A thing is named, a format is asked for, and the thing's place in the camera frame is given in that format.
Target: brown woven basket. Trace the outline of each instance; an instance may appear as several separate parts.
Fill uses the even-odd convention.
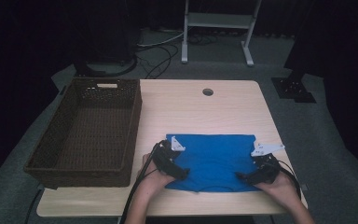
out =
[[[141,108],[139,80],[74,78],[24,171],[49,189],[128,186]]]

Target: white stand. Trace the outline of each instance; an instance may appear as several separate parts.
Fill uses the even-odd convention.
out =
[[[249,42],[251,41],[252,32],[255,28],[255,21],[257,19],[258,9],[260,9],[261,0],[257,0],[255,4],[255,11],[253,15],[228,15],[228,14],[213,14],[213,13],[189,13],[188,2],[186,0],[185,9],[185,25],[184,36],[182,42],[182,63],[187,63],[187,29],[190,26],[201,27],[221,27],[221,28],[237,28],[247,29],[248,34],[245,41],[241,41],[243,53],[246,58],[246,64],[253,66],[254,62],[249,51]]]

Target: gray carpet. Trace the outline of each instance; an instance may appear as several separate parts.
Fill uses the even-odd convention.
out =
[[[143,43],[156,43],[172,37],[169,34],[144,32]],[[250,50],[255,67],[247,67],[240,47],[241,37],[211,37],[214,43],[189,46],[188,64],[180,62],[179,53],[159,78],[240,79],[255,80],[266,98],[269,110],[281,135],[289,158],[301,184],[310,212],[317,223],[358,223],[358,160],[344,147],[334,122],[326,108],[323,79],[305,75],[303,84],[312,93],[316,104],[295,103],[278,97],[272,77],[288,77],[290,70],[283,64],[293,46],[292,39],[253,37]],[[166,47],[171,52],[174,48]],[[144,78],[168,56],[163,49],[137,53],[143,60],[122,78]],[[108,72],[125,69],[115,64],[94,64]],[[75,74],[73,66],[53,76],[59,88]],[[23,223],[37,181],[25,174],[22,167],[30,156],[41,133],[47,127],[60,96],[36,119],[0,169],[0,223]],[[37,197],[28,223],[116,223],[113,217],[42,218],[35,213]],[[275,223],[293,223],[287,215],[273,217]],[[255,223],[271,223],[269,217],[254,217]]]

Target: blue cloth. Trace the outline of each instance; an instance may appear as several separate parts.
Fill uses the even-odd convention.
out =
[[[258,190],[239,180],[235,172],[249,174],[256,170],[251,152],[255,149],[254,135],[245,134],[167,134],[186,148],[175,160],[189,168],[185,180],[175,180],[167,189],[196,192],[240,192]]]

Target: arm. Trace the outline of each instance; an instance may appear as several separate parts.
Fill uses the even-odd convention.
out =
[[[143,165],[145,165],[148,157],[149,154],[143,156]],[[145,223],[147,207],[151,200],[173,180],[172,176],[165,175],[157,170],[156,164],[151,161],[147,167],[145,179],[133,195],[125,224]]]
[[[259,183],[256,187],[264,190],[276,203],[285,208],[296,224],[314,224],[308,209],[299,200],[291,179],[280,172],[272,184]]]

